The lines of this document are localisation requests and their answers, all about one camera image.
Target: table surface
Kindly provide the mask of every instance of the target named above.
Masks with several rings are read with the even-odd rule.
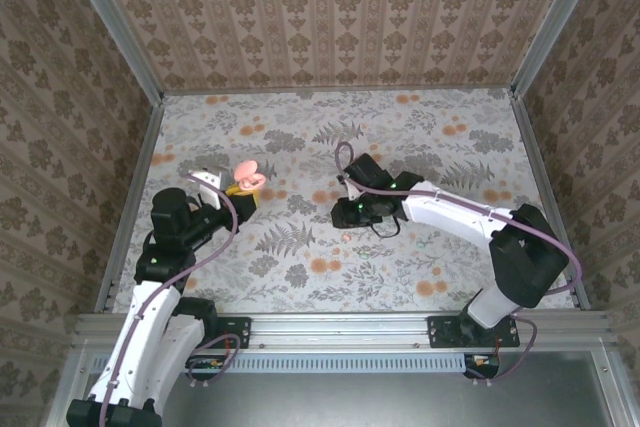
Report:
[[[181,178],[189,170],[255,159],[268,178],[231,247],[187,284],[185,295],[213,299],[221,312],[458,310],[492,279],[487,253],[430,226],[402,223],[384,240],[334,229],[329,213],[346,195],[333,161],[341,139],[392,175],[416,172],[492,206],[541,207],[506,89],[176,96],[164,106],[115,312],[131,300],[153,195],[171,186],[195,194]],[[560,294],[540,307],[573,303]]]

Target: purple cable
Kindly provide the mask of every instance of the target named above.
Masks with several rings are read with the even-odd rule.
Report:
[[[529,342],[527,343],[527,346],[522,351],[522,354],[518,358],[517,362],[515,364],[513,364],[513,366],[511,368],[509,368],[509,370],[507,370],[504,374],[497,375],[493,379],[487,379],[480,372],[478,372],[476,370],[473,370],[473,369],[467,368],[467,372],[471,372],[473,375],[475,375],[477,377],[476,380],[483,380],[486,384],[489,384],[489,383],[492,383],[492,382],[499,382],[501,380],[506,379],[511,374],[513,374],[518,369],[518,367],[520,367],[520,364],[522,364],[522,362],[524,361],[525,357],[527,356],[527,354],[529,353],[529,351],[533,347],[533,344],[536,341],[536,337],[538,337],[538,326],[532,320],[525,319],[525,318],[517,316],[517,315],[511,314],[511,318],[514,319],[514,320],[519,320],[520,322],[524,322],[525,324],[529,324],[531,326],[531,328],[533,329],[533,332],[531,332],[531,339],[529,339]]]
[[[131,326],[129,327],[129,330],[127,331],[127,335],[124,338],[124,341],[122,342],[122,347],[120,348],[120,352],[118,353],[118,357],[116,358],[116,362],[113,365],[113,370],[111,372],[111,378],[109,379],[109,384],[107,387],[107,391],[105,392],[104,395],[104,399],[102,401],[102,406],[100,407],[100,416],[99,416],[99,421],[98,424],[100,427],[106,427],[106,422],[107,422],[107,408],[109,406],[109,401],[111,400],[111,396],[113,395],[113,391],[114,391],[114,385],[118,379],[118,375],[120,374],[120,368],[122,367],[122,363],[124,362],[124,356],[127,352],[127,349],[129,348],[129,344],[131,343],[131,339],[133,338],[133,334],[136,331],[136,328],[138,327],[138,323],[140,322],[140,320],[142,320],[142,317],[145,313],[145,311],[147,310],[147,308],[149,307],[149,305],[151,304],[151,302],[153,302],[153,300],[160,295],[160,292],[162,292],[164,289],[171,287],[173,284],[175,284],[177,281],[179,281],[180,279],[186,277],[187,275],[193,273],[194,271],[198,270],[200,267],[208,264],[209,262],[211,262],[213,259],[215,259],[216,257],[218,257],[222,252],[225,251],[225,249],[227,247],[229,247],[229,245],[231,244],[231,241],[233,240],[233,238],[236,235],[236,232],[238,231],[238,213],[236,212],[235,207],[233,206],[233,204],[231,203],[231,200],[229,200],[229,197],[227,197],[225,195],[224,192],[222,192],[220,189],[218,189],[215,185],[210,184],[209,182],[206,182],[202,179],[198,179],[197,177],[194,177],[190,174],[188,174],[186,176],[187,179],[192,180],[204,187],[207,187],[211,190],[213,190],[218,197],[220,197],[222,199],[222,201],[225,203],[225,205],[227,206],[227,208],[229,209],[229,212],[231,212],[231,218],[232,218],[232,226],[231,226],[231,231],[229,232],[229,237],[227,237],[227,240],[224,242],[224,244],[222,244],[220,246],[220,248],[218,250],[216,250],[213,254],[211,254],[209,257],[206,257],[204,259],[202,259],[200,262],[196,262],[193,266],[189,267],[187,270],[179,273],[178,275],[170,278],[169,280],[167,280],[164,284],[162,284],[160,287],[158,287],[150,296],[149,298],[147,298],[147,300],[145,300],[142,305],[140,306],[140,310],[138,310],[138,315],[133,319],[133,322],[131,322]]]
[[[222,376],[222,374],[224,374],[229,369],[229,367],[231,367],[231,365],[233,364],[233,361],[236,360],[236,357],[240,352],[240,346],[242,345],[242,340],[240,340],[240,337],[238,337],[236,334],[224,334],[219,337],[216,337],[212,341],[207,342],[202,347],[198,347],[196,350],[193,351],[193,353],[196,354],[226,339],[235,340],[236,348],[233,350],[233,354],[231,354],[231,357],[229,357],[229,360],[222,366],[222,368],[218,371],[218,373],[213,378],[209,379],[207,382],[211,382],[211,383],[217,382],[218,380],[220,380],[220,377]],[[197,360],[189,366],[189,371],[187,372],[187,377],[189,378],[189,380],[195,380],[193,378],[193,368],[195,367],[196,364],[199,364]]]
[[[349,163],[353,162],[353,158],[354,158],[353,147],[351,146],[351,144],[349,142],[341,141],[341,142],[338,142],[338,145],[336,146],[336,151],[335,151],[336,167],[338,168],[338,171],[340,172],[340,174],[344,176],[345,181],[349,182],[351,185],[356,187],[358,190],[361,190],[362,192],[368,192],[370,194],[375,194],[375,195],[388,195],[388,196],[424,195],[425,197],[435,197],[436,196],[436,192],[430,192],[428,190],[406,190],[406,191],[394,190],[394,191],[389,191],[389,190],[371,189],[369,187],[365,187],[363,185],[360,185],[359,183],[357,183],[354,180],[351,180],[351,179],[349,179],[347,177],[347,175],[344,172],[344,169],[342,168],[342,165],[340,164],[340,149],[342,149],[342,147],[347,147],[349,149]],[[446,200],[447,202],[451,202],[452,204],[459,205],[460,207],[467,208],[467,209],[469,209],[469,210],[471,210],[473,212],[477,212],[477,213],[482,214],[482,215],[484,215],[486,217],[490,216],[492,219],[499,220],[500,222],[504,222],[505,224],[509,224],[510,226],[515,227],[516,229],[520,229],[520,230],[522,230],[524,232],[527,232],[528,234],[534,235],[534,236],[538,237],[539,239],[542,239],[545,242],[550,243],[551,245],[556,247],[558,250],[562,251],[569,258],[569,260],[571,260],[571,262],[573,262],[573,265],[574,265],[574,268],[575,268],[574,276],[565,285],[557,287],[555,289],[550,289],[549,291],[547,291],[547,293],[545,295],[553,295],[553,294],[558,294],[560,292],[566,292],[567,290],[571,290],[582,279],[582,265],[580,264],[580,261],[578,260],[576,255],[571,251],[570,248],[568,248],[566,245],[564,245],[562,242],[558,241],[557,239],[551,237],[550,235],[548,235],[548,234],[546,234],[544,232],[541,232],[538,229],[534,229],[533,227],[529,227],[528,225],[522,224],[522,223],[520,223],[520,222],[518,222],[516,220],[510,219],[509,217],[505,217],[504,215],[493,213],[492,210],[488,210],[488,209],[486,209],[484,207],[479,207],[479,206],[477,206],[475,204],[472,204],[470,202],[466,202],[466,201],[464,201],[462,199],[451,197],[451,196],[449,196],[447,194],[438,194],[438,199]]]

